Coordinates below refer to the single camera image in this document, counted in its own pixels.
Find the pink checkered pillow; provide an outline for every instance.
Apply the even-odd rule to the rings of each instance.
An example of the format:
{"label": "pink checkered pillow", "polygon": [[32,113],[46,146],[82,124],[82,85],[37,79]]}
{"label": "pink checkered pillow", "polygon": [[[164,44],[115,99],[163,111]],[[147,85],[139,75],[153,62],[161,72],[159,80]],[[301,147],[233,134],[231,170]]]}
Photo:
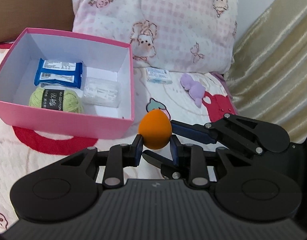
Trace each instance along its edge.
{"label": "pink checkered pillow", "polygon": [[132,44],[135,67],[224,73],[237,0],[73,0],[74,32]]}

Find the pink box rim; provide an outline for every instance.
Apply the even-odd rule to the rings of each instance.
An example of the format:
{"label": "pink box rim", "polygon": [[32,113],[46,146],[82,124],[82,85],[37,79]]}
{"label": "pink box rim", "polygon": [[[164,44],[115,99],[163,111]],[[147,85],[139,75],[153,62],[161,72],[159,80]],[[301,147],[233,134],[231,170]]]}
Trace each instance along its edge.
{"label": "pink box rim", "polygon": [[[96,41],[96,42],[101,42],[101,43],[106,43],[114,46],[119,46],[123,48],[128,48],[129,49],[129,59],[130,59],[130,81],[131,81],[131,106],[132,106],[132,116],[131,119],[121,119],[121,118],[116,118],[116,117],[105,117],[105,116],[97,116],[100,118],[105,118],[105,119],[116,119],[120,121],[134,121],[135,120],[135,104],[134,104],[134,79],[133,79],[133,62],[132,62],[132,47],[129,43],[124,43],[121,41],[114,41],[102,37],[97,37],[97,36],[92,36],[88,34],[82,34],[82,33],[74,33],[74,32],[68,32],[68,31],[60,31],[60,30],[52,30],[52,29],[40,29],[40,28],[26,28],[24,31],[18,36],[18,38],[15,40],[7,54],[5,55],[4,59],[0,63],[0,71],[3,68],[4,64],[6,63],[9,55],[12,53],[13,49],[16,47],[20,39],[25,35],[25,34],[47,34],[47,35],[54,35],[54,36],[62,36],[62,37],[69,37],[69,38],[77,38],[77,39],[82,39],[82,40],[89,40],[89,41]],[[43,108],[35,108],[32,106],[25,106],[25,105],[18,105],[15,103],[10,103],[10,102],[5,102],[5,101],[0,101],[5,104],[9,105],[17,105],[18,107],[28,107],[28,108],[34,108],[36,110],[40,111],[54,111],[51,109],[43,109]],[[79,116],[85,115],[85,116],[91,116],[90,114],[83,114],[83,113],[71,113],[71,112],[62,112],[62,114],[78,114]]]}

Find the brown cushion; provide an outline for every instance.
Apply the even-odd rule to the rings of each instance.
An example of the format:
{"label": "brown cushion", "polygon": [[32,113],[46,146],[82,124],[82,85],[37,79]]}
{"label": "brown cushion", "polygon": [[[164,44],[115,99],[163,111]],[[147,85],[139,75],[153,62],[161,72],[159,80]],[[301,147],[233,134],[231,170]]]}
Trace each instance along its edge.
{"label": "brown cushion", "polygon": [[72,0],[0,0],[0,42],[27,27],[71,31],[73,21]]}

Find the green yarn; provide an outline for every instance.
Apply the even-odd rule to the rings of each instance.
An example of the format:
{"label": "green yarn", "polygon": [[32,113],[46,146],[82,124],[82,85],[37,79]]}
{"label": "green yarn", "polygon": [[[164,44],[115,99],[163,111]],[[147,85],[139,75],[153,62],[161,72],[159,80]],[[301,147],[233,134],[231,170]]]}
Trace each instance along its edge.
{"label": "green yarn", "polygon": [[[29,106],[41,108],[42,98],[44,94],[43,88],[37,88],[30,96]],[[76,92],[72,90],[65,90],[64,101],[62,104],[64,112],[82,113],[84,108]]]}

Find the triangular cutout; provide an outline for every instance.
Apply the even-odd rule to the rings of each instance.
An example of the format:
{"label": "triangular cutout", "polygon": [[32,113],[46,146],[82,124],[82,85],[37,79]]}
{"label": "triangular cutout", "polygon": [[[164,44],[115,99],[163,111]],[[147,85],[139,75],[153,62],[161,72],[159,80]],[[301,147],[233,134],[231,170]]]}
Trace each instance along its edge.
{"label": "triangular cutout", "polygon": [[83,162],[84,158],[85,158],[85,154],[80,153],[79,155],[74,156],[74,157],[70,158],[69,160],[65,161],[61,165],[77,167]]}
{"label": "triangular cutout", "polygon": [[247,120],[239,119],[239,118],[237,118],[237,121],[241,122],[242,124],[244,124],[248,127],[250,127],[251,129],[254,129],[258,125],[256,122],[247,121]]}
{"label": "triangular cutout", "polygon": [[251,166],[251,164],[243,161],[242,159],[239,159],[238,157],[232,155],[232,154],[227,154],[227,158],[231,162],[231,164],[234,167],[245,167],[245,166]]}

